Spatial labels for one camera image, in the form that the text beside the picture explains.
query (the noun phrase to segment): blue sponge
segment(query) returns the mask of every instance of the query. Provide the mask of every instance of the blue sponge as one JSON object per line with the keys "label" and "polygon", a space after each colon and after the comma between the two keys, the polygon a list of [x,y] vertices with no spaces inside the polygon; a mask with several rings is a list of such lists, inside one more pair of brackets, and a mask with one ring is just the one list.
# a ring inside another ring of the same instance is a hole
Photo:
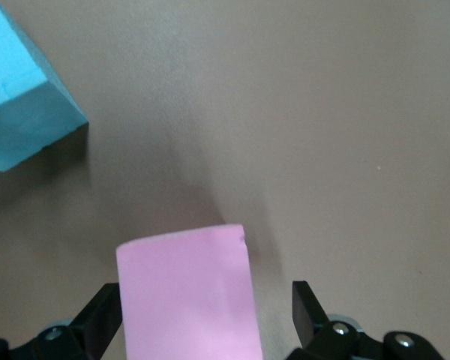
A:
{"label": "blue sponge", "polygon": [[0,171],[86,122],[40,50],[0,8]]}

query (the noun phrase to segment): screw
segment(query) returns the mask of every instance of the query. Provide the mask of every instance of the screw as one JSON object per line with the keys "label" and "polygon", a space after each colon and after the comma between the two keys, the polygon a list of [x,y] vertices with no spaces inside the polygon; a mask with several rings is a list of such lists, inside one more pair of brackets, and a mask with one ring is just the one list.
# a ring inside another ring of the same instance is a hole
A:
{"label": "screw", "polygon": [[45,335],[45,340],[51,341],[58,338],[62,334],[62,330],[59,328],[53,328],[51,332]]}
{"label": "screw", "polygon": [[340,334],[340,335],[348,334],[348,331],[349,331],[347,326],[341,322],[337,322],[336,324],[334,324],[333,329],[337,334]]}
{"label": "screw", "polygon": [[405,334],[397,334],[395,335],[395,340],[402,346],[402,347],[412,347],[415,342],[412,340],[412,338]]}

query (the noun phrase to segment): pink foam block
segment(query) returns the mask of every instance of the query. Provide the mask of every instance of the pink foam block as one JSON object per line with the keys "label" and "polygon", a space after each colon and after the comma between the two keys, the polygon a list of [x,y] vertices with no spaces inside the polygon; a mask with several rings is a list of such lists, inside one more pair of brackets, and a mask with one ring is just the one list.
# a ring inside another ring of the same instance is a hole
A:
{"label": "pink foam block", "polygon": [[128,360],[262,360],[241,225],[117,249]]}

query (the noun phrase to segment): bolt head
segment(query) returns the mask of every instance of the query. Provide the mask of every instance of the bolt head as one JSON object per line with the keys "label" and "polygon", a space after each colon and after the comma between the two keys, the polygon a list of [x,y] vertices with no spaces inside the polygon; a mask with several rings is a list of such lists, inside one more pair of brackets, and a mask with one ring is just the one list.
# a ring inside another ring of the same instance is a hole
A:
{"label": "bolt head", "polygon": [[343,324],[342,322],[337,322],[336,324],[334,324],[333,329],[339,335],[346,335],[346,334],[348,334],[348,331],[349,331],[347,326],[345,324]]}
{"label": "bolt head", "polygon": [[62,330],[59,328],[53,328],[51,332],[45,335],[45,340],[51,341],[58,338],[62,334]]}
{"label": "bolt head", "polygon": [[402,347],[412,347],[415,342],[412,340],[412,338],[405,334],[397,334],[395,335],[395,340],[402,346]]}

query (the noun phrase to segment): foam block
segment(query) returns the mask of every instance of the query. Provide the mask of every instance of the foam block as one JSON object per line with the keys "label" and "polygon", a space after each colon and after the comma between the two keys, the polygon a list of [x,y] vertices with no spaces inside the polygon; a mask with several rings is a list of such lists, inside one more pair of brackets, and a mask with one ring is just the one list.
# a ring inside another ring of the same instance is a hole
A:
{"label": "foam block", "polygon": [[0,8],[0,171],[86,123],[45,56]]}
{"label": "foam block", "polygon": [[128,360],[262,360],[241,225],[117,249]]}
{"label": "foam block", "polygon": [[46,81],[0,9],[0,104]]}

